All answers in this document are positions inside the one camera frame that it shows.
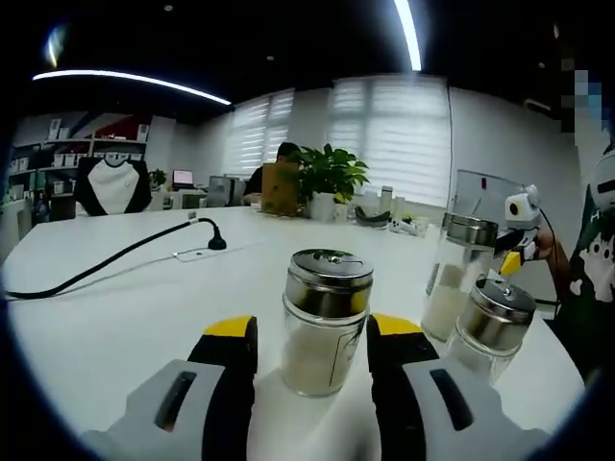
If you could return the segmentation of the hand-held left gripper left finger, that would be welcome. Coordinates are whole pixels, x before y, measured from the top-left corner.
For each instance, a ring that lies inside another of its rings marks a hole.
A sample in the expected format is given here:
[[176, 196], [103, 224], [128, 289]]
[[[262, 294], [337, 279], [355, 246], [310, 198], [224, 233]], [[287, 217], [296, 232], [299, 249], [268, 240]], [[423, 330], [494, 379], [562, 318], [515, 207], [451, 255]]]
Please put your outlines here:
[[244, 460], [257, 369], [257, 318], [217, 322], [187, 359], [134, 389], [115, 423], [81, 439], [101, 460]]

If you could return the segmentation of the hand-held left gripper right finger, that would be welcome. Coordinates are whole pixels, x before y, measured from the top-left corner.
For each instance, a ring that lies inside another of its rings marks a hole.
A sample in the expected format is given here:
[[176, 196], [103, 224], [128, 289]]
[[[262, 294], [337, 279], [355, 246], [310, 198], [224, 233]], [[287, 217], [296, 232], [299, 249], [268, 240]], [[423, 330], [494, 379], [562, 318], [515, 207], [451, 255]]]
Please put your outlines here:
[[442, 358], [410, 321], [372, 314], [366, 323], [371, 395], [384, 460], [526, 460], [548, 441], [503, 411], [499, 393]]

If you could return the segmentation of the person's right hand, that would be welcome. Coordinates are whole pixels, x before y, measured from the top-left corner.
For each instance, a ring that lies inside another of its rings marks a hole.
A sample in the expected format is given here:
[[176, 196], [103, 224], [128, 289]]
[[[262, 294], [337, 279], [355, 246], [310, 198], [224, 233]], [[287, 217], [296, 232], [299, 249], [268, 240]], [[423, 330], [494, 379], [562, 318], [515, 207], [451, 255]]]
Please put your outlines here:
[[556, 256], [557, 239], [549, 226], [541, 226], [537, 233], [537, 259], [553, 260]]

